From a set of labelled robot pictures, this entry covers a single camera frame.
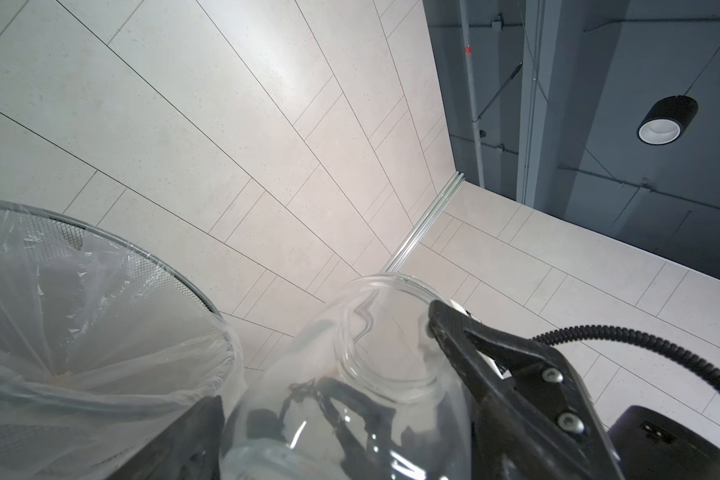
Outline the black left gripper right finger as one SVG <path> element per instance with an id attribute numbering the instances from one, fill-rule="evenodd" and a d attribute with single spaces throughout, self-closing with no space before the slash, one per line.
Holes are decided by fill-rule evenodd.
<path id="1" fill-rule="evenodd" d="M 580 375 L 555 348 L 435 300 L 428 328 L 477 404 L 478 479 L 621 479 Z"/>

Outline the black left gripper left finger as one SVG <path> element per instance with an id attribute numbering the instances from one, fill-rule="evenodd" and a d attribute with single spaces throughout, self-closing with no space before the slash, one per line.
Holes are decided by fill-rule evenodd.
<path id="1" fill-rule="evenodd" d="M 204 397 L 109 479 L 219 479 L 223 422 L 221 397 Z"/>

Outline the red lidded rice jar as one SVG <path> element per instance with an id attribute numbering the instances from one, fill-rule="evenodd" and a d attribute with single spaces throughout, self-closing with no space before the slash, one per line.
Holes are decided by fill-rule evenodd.
<path id="1" fill-rule="evenodd" d="M 349 282 L 229 417 L 224 479 L 468 479 L 468 393 L 428 332 L 439 293 L 404 274 Z"/>

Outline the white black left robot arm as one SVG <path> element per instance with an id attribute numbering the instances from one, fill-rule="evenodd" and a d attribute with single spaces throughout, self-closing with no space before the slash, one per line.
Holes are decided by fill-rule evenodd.
<path id="1" fill-rule="evenodd" d="M 720 448 L 641 406 L 604 427 L 559 346 L 600 340 L 673 361 L 720 395 L 720 370 L 638 330 L 607 325 L 522 338 L 440 301 L 423 319 L 444 381 L 325 375 L 263 387 L 228 420 L 204 398 L 115 472 L 118 479 L 720 479 Z"/>

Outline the black ceiling spot lamp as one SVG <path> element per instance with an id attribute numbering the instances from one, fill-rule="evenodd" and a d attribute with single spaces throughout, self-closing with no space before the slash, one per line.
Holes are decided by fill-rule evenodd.
<path id="1" fill-rule="evenodd" d="M 686 95 L 657 101 L 637 128 L 638 139 L 651 146 L 663 146 L 679 139 L 698 113 L 698 102 Z"/>

